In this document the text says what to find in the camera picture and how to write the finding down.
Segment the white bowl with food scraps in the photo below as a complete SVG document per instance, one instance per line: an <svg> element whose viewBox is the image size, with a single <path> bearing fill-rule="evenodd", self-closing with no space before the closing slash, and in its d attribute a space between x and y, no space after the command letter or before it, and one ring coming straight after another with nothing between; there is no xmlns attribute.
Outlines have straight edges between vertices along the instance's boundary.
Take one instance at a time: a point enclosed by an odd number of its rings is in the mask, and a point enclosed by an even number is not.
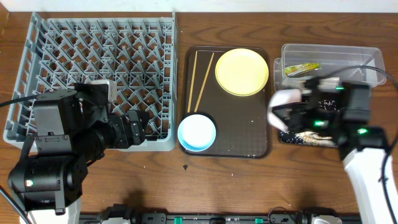
<svg viewBox="0 0 398 224"><path fill-rule="evenodd" d="M272 111L277 106L284 106L289 103L300 103L302 93L299 89L288 89L276 91L269 100L267 109L267 120L269 124L283 132L288 131L288 126L278 118Z"/></svg>

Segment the wooden chopstick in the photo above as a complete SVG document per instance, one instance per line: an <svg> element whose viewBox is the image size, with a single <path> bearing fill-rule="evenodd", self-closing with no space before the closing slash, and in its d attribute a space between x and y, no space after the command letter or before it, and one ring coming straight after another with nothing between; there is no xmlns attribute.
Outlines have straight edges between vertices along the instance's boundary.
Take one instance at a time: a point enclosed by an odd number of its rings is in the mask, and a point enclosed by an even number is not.
<svg viewBox="0 0 398 224"><path fill-rule="evenodd" d="M208 79L208 75L209 75L209 72L210 72L210 68L211 68L211 65L212 65L212 63L213 63L214 54L215 54L215 53L212 53L211 58L210 58L210 61L209 61L209 63L208 63L208 67L207 67L207 69L206 69L205 77L204 77L203 83L202 83L202 85L201 85L201 89L200 89L200 92L199 92L199 96L198 96L198 99L197 99L197 103L196 103L196 105L195 105L194 113L196 113L196 112L198 111L198 107L199 107L200 102L201 102L201 98L202 98L202 95L203 95L203 92L204 92L204 89L205 89L205 85L206 85L206 81L207 81L207 79Z"/></svg>
<svg viewBox="0 0 398 224"><path fill-rule="evenodd" d="M191 79L191 85L190 85L190 94L188 98L188 108L187 108L187 113L190 113L190 108L192 105L192 95L193 95L193 87L194 87L194 81L195 81L195 72L196 72L196 67L197 67L197 56L198 52L195 52L195 58L194 58L194 63L193 63L193 71L192 71L192 79Z"/></svg>

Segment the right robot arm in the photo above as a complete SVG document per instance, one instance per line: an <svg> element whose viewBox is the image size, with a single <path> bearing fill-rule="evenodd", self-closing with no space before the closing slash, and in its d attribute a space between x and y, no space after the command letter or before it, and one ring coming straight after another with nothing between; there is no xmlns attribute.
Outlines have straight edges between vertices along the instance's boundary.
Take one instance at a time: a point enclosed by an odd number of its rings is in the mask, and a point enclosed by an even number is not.
<svg viewBox="0 0 398 224"><path fill-rule="evenodd" d="M392 146L384 130L369 125L371 87L343 82L332 89L308 80L306 103L295 104L290 129L330 137L337 146L363 223L397 223L397 189Z"/></svg>

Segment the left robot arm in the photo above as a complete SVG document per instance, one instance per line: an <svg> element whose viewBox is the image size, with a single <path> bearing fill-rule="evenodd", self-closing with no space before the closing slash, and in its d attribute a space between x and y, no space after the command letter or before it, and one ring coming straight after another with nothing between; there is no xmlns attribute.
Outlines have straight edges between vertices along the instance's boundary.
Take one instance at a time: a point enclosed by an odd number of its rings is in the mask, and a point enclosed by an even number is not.
<svg viewBox="0 0 398 224"><path fill-rule="evenodd" d="M81 84L34 96L35 134L26 137L8 177L7 199L21 223L78 223L88 167L106 149L127 149L145 140L150 115L130 110L111 115L112 84Z"/></svg>

